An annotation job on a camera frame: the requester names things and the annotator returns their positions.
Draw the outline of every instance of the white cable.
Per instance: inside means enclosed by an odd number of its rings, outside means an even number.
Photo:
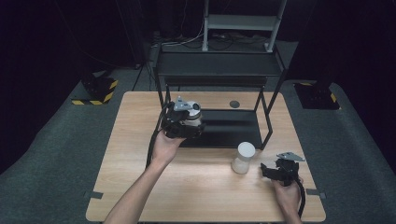
[[[186,4],[184,5],[184,10],[183,10],[183,21],[181,22],[180,25],[180,32],[183,34],[183,24],[184,24],[184,20],[186,20],[186,8],[187,8],[187,2],[189,0],[186,0]]]
[[[202,32],[202,30],[204,29],[204,22],[205,22],[205,10],[204,10],[204,15],[203,15],[203,17],[202,17],[201,29],[200,29],[198,35],[197,35],[195,38],[193,38],[193,39],[191,39],[191,40],[188,40],[188,41],[181,42],[181,43],[178,43],[178,42],[163,43],[163,46],[173,47],[173,46],[184,45],[184,44],[190,43],[191,41],[194,41],[194,40],[197,39],[198,37],[202,36],[202,35],[201,35],[201,32]]]

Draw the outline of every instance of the black tape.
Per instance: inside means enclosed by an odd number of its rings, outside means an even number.
[[[102,199],[103,193],[95,191],[85,191],[84,198]]]
[[[307,195],[318,195],[320,199],[326,199],[325,192],[319,192],[317,189],[305,189]]]

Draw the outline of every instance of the black device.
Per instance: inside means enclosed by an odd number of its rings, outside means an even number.
[[[175,102],[165,104],[148,146],[146,168],[151,163],[155,139],[160,131],[164,130],[169,138],[197,138],[201,136],[204,128],[201,106],[197,102],[185,102],[178,96]]]
[[[305,191],[298,176],[300,165],[296,161],[305,161],[305,159],[295,155],[292,152],[277,154],[277,156],[279,157],[279,159],[276,161],[276,167],[278,169],[267,168],[267,166],[262,163],[262,176],[283,181],[284,187],[291,185],[292,181],[295,181],[298,184],[301,193],[301,204],[298,214],[301,216],[305,206]]]

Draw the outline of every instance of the dark background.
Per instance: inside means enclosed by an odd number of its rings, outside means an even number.
[[[124,4],[127,11],[120,12],[117,3]],[[0,173],[28,149],[37,132],[87,72],[135,68],[144,62],[146,55],[139,36],[146,39],[146,32],[139,32],[157,29],[157,18],[153,1],[138,3],[1,1]],[[128,4],[138,7],[137,12],[128,11]],[[227,4],[213,0],[211,11],[274,14],[278,1]],[[333,77],[393,171],[395,11],[392,0],[289,0],[278,33],[279,40],[300,41],[288,78]],[[197,34],[202,14],[203,1],[189,1],[183,35]],[[125,29],[125,18],[135,18],[134,26],[138,28]],[[325,72],[329,63],[335,65],[332,74]]]

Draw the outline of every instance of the metal shelf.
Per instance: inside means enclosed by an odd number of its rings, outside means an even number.
[[[214,15],[208,16],[208,29],[231,30],[260,30],[273,31],[276,25],[276,16],[234,16]]]
[[[244,16],[244,15],[217,15],[209,14],[209,0],[205,0],[204,17],[204,43],[202,51],[208,51],[209,29],[231,29],[231,30],[260,30],[271,31],[269,42],[265,43],[265,50],[273,52],[277,30],[282,21],[283,11],[287,0],[280,0],[280,7],[276,16]]]
[[[202,109],[202,113],[205,130],[199,138],[185,140],[182,147],[238,148],[241,142],[249,142],[255,148],[264,149],[256,111]]]
[[[159,76],[266,76],[282,70],[274,54],[225,52],[162,52]]]

